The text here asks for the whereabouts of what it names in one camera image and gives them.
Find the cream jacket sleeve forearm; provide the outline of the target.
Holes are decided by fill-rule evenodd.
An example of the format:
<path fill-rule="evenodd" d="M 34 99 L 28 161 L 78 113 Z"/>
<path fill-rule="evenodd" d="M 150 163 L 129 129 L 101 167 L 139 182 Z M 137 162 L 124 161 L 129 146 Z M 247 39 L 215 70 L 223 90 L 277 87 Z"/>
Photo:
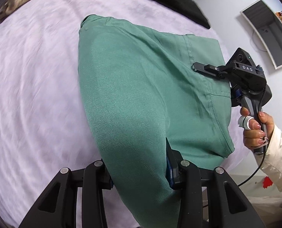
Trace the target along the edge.
<path fill-rule="evenodd" d="M 276 125 L 260 169 L 282 192 L 282 131 Z"/>

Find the person's right hand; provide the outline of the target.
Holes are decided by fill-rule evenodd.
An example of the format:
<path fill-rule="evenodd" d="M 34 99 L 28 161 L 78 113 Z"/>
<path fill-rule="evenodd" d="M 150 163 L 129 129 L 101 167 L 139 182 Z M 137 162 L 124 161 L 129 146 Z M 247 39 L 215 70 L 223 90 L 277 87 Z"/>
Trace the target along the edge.
<path fill-rule="evenodd" d="M 262 127 L 258 123 L 258 121 L 254 119 L 249 121 L 249 127 L 251 129 L 244 130 L 243 142 L 244 142 L 244 145 L 250 150 L 253 150 L 263 145 L 265 137 L 268 138 L 268 140 L 270 140 L 273 134 L 273 130 L 274 130 L 274 120 L 272 116 L 270 116 L 266 112 L 259 112 L 258 117 L 260 121 L 262 122 L 262 124 L 266 125 L 267 131 L 264 132 L 262 130 Z"/>

